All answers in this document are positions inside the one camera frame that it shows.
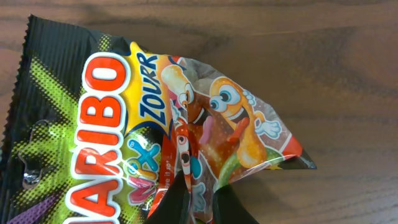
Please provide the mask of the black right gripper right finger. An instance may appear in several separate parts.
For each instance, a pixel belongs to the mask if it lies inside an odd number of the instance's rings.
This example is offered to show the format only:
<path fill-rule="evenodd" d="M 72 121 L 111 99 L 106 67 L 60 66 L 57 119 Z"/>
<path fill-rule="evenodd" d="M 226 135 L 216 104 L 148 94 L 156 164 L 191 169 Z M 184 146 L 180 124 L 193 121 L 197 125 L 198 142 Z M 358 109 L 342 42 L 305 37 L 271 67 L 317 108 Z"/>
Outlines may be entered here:
<path fill-rule="evenodd" d="M 230 185 L 225 185 L 214 193 L 212 209 L 215 224 L 259 224 L 242 205 Z"/>

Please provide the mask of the Haribo gummy candy bag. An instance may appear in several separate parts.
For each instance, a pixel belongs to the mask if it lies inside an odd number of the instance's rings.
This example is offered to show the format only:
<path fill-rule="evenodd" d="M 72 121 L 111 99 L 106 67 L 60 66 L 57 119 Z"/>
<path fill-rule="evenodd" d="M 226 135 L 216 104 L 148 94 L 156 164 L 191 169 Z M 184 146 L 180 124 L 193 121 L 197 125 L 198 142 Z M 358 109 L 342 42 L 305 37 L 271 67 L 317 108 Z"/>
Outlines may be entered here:
<path fill-rule="evenodd" d="M 182 170 L 187 223 L 263 169 L 315 164 L 273 107 L 213 67 L 30 16 L 1 153 L 2 223 L 146 223 Z"/>

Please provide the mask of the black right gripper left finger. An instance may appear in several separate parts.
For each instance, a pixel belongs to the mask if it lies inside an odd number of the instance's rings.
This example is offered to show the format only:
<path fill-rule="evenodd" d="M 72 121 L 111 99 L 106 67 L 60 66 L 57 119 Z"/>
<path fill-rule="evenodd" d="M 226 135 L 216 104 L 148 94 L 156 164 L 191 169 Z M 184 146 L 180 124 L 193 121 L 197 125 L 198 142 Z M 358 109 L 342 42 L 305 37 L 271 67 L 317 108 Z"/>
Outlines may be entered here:
<path fill-rule="evenodd" d="M 189 204 L 190 194 L 185 183 L 184 173 L 180 170 L 159 206 L 146 220 L 146 224 L 186 224 Z"/>

